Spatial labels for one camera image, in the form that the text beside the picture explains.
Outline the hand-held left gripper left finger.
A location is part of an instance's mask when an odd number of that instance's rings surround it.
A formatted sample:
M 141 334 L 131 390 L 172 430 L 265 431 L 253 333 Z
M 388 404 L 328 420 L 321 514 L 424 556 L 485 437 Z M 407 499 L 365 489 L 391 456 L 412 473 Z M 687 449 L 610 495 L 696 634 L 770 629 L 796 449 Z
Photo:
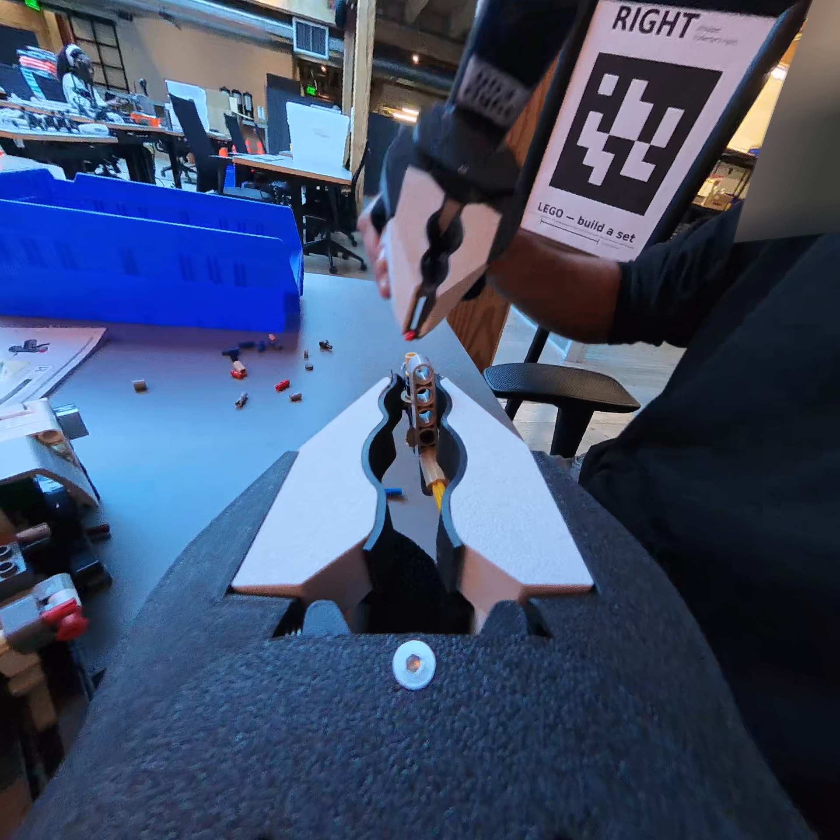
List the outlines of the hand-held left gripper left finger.
M 330 602 L 353 632 L 393 567 L 382 480 L 396 458 L 403 378 L 385 377 L 303 444 L 234 575 L 239 595 Z

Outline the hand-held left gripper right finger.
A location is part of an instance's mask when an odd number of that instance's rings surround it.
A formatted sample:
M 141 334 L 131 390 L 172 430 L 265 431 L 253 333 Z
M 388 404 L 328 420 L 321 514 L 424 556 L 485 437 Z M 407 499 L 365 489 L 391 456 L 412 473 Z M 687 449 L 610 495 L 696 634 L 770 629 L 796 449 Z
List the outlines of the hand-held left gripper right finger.
M 500 602 L 581 595 L 594 580 L 529 447 L 447 377 L 437 379 L 437 463 L 448 480 L 437 569 L 479 632 Z

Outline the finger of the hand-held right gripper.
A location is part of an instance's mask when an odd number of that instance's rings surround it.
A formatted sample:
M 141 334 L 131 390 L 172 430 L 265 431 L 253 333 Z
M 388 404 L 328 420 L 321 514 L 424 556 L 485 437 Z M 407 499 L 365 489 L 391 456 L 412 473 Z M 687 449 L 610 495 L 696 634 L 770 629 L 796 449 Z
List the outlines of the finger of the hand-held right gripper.
M 446 205 L 435 179 L 414 166 L 406 169 L 383 249 L 392 308 L 401 335 L 425 335 L 448 273 L 453 239 L 439 232 Z
M 413 304 L 414 340 L 445 320 L 484 275 L 500 221 L 491 206 L 467 204 L 443 233 L 430 235 Z

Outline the grey black lego gear assembly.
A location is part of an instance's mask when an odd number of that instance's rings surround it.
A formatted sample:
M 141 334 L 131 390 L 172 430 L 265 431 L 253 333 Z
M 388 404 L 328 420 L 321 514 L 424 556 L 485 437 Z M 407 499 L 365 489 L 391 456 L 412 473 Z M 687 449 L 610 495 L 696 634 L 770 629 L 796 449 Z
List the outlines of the grey black lego gear assembly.
M 402 402 L 408 420 L 406 444 L 417 457 L 423 493 L 432 497 L 441 511 L 448 478 L 438 463 L 438 396 L 434 367 L 425 355 L 408 352 L 402 376 Z

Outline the person's right forearm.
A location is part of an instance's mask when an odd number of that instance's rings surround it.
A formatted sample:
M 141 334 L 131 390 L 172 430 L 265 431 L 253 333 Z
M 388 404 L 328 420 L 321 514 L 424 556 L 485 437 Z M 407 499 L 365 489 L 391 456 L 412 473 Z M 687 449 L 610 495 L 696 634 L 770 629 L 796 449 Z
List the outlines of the person's right forearm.
M 621 264 L 525 230 L 487 271 L 488 285 L 539 327 L 580 343 L 610 338 Z

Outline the scattered small lego pieces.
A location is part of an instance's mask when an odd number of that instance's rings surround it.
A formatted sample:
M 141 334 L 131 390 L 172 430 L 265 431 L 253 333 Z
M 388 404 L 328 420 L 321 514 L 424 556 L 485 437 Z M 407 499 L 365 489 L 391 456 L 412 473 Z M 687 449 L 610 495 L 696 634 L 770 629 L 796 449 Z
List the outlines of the scattered small lego pieces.
M 318 342 L 318 346 L 321 351 L 323 352 L 332 352 L 333 345 L 328 340 L 321 340 Z M 261 340 L 259 342 L 256 341 L 243 341 L 238 343 L 237 347 L 231 348 L 223 352 L 223 357 L 228 359 L 230 362 L 230 375 L 233 379 L 241 382 L 248 376 L 248 369 L 247 365 L 240 359 L 240 356 L 243 351 L 245 350 L 252 350 L 257 349 L 258 352 L 267 352 L 268 348 L 273 350 L 281 350 L 281 344 L 278 341 L 278 337 L 275 333 L 268 333 L 266 336 L 266 340 Z M 303 352 L 304 361 L 306 361 L 305 369 L 306 371 L 313 371 L 313 364 L 309 362 L 309 352 L 308 350 L 304 350 Z M 290 380 L 283 380 L 279 381 L 275 384 L 275 391 L 277 393 L 287 392 L 291 388 L 291 381 Z M 149 386 L 146 380 L 135 380 L 132 381 L 132 388 L 136 393 L 145 393 L 149 391 Z M 248 401 L 248 396 L 246 394 L 241 395 L 235 401 L 235 405 L 237 409 L 241 409 L 245 406 Z M 300 392 L 289 393 L 289 399 L 291 403 L 300 403 L 302 402 L 302 394 Z

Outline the white black lego truck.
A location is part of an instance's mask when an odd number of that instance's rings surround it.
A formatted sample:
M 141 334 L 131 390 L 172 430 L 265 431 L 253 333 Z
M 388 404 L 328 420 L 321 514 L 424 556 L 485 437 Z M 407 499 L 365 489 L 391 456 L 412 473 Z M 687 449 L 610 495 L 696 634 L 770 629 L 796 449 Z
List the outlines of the white black lego truck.
M 62 730 L 92 692 L 76 641 L 85 598 L 111 576 L 92 550 L 110 528 L 86 524 L 100 496 L 72 445 L 87 433 L 46 398 L 2 406 L 2 838 L 64 759 Z

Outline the person's right hand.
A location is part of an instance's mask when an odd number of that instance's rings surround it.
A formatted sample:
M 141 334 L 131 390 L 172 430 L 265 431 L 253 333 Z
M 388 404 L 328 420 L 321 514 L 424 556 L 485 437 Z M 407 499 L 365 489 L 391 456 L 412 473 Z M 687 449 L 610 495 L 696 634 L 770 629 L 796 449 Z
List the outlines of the person's right hand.
M 378 223 L 386 221 L 385 205 L 382 195 L 378 194 L 363 210 L 358 220 L 358 231 L 362 237 L 374 272 L 374 281 L 383 299 L 391 298 L 390 270 L 384 246 L 382 231 Z

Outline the beige pillar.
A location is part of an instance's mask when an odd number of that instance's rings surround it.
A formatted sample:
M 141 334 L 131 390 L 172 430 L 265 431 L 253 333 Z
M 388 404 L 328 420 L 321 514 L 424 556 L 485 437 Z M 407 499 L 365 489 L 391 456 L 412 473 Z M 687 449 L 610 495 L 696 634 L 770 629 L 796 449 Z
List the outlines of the beige pillar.
M 355 174 L 368 141 L 376 1 L 347 2 L 343 30 L 342 111 L 350 117 L 349 168 Z

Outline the white board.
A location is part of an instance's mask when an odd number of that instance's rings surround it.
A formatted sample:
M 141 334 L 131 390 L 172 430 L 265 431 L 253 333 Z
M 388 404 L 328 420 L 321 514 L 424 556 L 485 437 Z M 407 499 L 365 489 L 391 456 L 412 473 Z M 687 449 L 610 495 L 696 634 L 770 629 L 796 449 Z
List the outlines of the white board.
M 288 101 L 290 152 L 301 164 L 343 168 L 350 136 L 350 117 L 340 110 Z

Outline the background wooden desk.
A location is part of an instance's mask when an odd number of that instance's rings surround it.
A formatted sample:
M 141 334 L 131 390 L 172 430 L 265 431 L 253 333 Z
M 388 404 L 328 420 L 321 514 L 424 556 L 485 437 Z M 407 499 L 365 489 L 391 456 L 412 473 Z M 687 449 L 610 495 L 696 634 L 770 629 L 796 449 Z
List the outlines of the background wooden desk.
M 286 154 L 237 154 L 232 153 L 227 161 L 250 169 L 274 172 L 289 176 L 292 180 L 328 183 L 350 192 L 353 210 L 360 212 L 357 187 L 353 185 L 353 174 L 341 164 L 325 161 L 308 161 Z

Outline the black mesh office chair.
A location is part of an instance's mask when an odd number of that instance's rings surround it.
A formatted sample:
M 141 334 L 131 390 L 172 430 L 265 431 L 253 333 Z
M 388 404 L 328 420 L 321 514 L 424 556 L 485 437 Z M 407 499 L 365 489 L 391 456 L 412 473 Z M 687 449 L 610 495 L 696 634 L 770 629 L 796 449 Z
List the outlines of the black mesh office chair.
M 495 364 L 483 376 L 493 394 L 507 400 L 505 414 L 510 419 L 524 403 L 556 408 L 550 454 L 564 459 L 575 457 L 594 413 L 630 414 L 640 409 L 617 380 L 571 366 Z

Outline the black framed marker sign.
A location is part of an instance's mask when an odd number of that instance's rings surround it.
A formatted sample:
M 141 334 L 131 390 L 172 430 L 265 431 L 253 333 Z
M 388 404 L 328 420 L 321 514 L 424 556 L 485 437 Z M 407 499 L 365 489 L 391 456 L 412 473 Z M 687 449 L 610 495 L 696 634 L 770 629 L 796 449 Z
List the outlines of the black framed marker sign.
M 666 241 L 810 2 L 584 2 L 522 175 L 521 229 L 621 262 Z

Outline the blue plastic bin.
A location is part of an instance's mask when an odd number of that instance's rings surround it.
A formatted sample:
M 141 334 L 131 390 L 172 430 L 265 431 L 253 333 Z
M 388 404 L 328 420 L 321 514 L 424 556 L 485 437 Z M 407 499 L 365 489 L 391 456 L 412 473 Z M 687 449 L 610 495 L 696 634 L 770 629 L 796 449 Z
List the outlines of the blue plastic bin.
M 1 313 L 294 333 L 304 269 L 291 209 L 46 169 L 1 176 Z

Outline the open instruction booklet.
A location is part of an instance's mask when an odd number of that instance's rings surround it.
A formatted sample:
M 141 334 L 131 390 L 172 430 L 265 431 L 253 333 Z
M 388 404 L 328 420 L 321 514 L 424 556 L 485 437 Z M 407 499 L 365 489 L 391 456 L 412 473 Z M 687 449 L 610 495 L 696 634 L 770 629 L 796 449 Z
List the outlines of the open instruction booklet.
M 103 342 L 105 328 L 1 328 L 1 404 L 52 393 Z

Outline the wall vent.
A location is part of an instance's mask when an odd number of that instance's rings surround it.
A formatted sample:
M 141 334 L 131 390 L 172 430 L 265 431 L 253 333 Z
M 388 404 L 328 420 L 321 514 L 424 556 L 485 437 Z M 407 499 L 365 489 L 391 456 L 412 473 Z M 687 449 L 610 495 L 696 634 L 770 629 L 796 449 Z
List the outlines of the wall vent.
M 324 24 L 294 17 L 291 21 L 293 51 L 307 58 L 328 60 L 330 56 L 330 31 Z

